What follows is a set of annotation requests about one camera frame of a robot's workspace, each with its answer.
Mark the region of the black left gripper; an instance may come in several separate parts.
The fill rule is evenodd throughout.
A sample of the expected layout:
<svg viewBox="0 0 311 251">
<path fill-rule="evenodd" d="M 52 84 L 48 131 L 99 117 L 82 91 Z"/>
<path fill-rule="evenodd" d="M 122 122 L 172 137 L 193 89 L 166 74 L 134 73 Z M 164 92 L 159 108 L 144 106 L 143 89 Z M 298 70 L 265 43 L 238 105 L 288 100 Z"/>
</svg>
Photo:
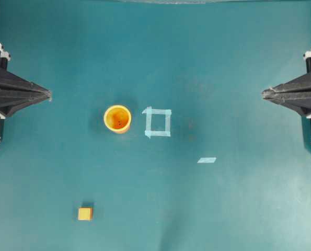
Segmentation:
<svg viewBox="0 0 311 251">
<path fill-rule="evenodd" d="M 0 87 L 29 92 L 0 92 L 0 143 L 6 117 L 17 111 L 51 98 L 51 91 L 7 71 L 10 54 L 0 43 Z"/>
</svg>

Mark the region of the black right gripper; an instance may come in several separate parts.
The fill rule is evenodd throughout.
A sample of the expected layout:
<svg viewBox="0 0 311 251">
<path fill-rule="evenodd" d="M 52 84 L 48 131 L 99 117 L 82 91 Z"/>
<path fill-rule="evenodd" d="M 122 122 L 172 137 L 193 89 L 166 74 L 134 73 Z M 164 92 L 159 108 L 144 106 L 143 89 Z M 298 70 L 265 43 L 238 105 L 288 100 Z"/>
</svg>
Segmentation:
<svg viewBox="0 0 311 251">
<path fill-rule="evenodd" d="M 310 120 L 311 129 L 311 50 L 303 55 L 307 73 L 262 92 L 264 100 L 281 105 Z"/>
</svg>

